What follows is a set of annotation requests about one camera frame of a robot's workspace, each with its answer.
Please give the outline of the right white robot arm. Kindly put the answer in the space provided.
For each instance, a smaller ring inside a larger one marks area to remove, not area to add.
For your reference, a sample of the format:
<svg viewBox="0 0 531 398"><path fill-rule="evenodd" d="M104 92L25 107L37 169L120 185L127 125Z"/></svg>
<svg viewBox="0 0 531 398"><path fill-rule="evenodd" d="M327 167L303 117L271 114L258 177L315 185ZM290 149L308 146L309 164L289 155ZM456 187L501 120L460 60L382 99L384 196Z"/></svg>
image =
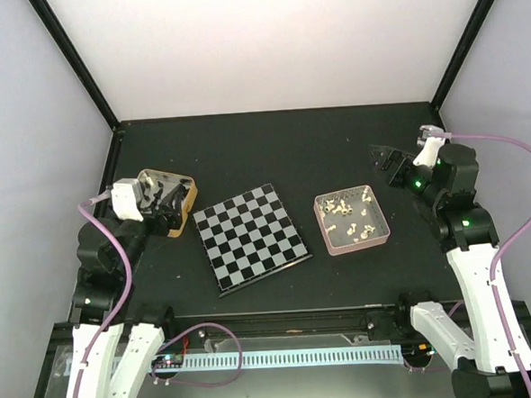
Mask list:
<svg viewBox="0 0 531 398"><path fill-rule="evenodd" d="M376 156L387 183L415 196L454 271L471 328L463 330L441 303L423 301L395 313L396 330L429 342L451 371L455 398L531 398L531 346L498 266L493 219L474 200L474 150L427 143L417 156L394 148Z"/></svg>

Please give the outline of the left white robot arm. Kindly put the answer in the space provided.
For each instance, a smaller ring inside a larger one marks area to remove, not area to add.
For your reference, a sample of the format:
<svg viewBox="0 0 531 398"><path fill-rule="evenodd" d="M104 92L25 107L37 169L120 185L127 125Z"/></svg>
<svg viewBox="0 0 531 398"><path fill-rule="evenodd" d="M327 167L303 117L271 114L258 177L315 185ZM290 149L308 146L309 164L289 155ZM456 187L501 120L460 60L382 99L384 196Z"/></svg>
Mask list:
<svg viewBox="0 0 531 398"><path fill-rule="evenodd" d="M179 328L174 321L164 317L137 322L131 328L119 364L113 364L115 350L124 332L124 324L113 320L128 301L133 287L133 269L122 244L86 210L96 202L95 199L85 201L78 210L115 247L118 260L124 264L125 283L119 301L103 323L74 326L72 364L65 398L137 398L156 353L177 342Z"/></svg>

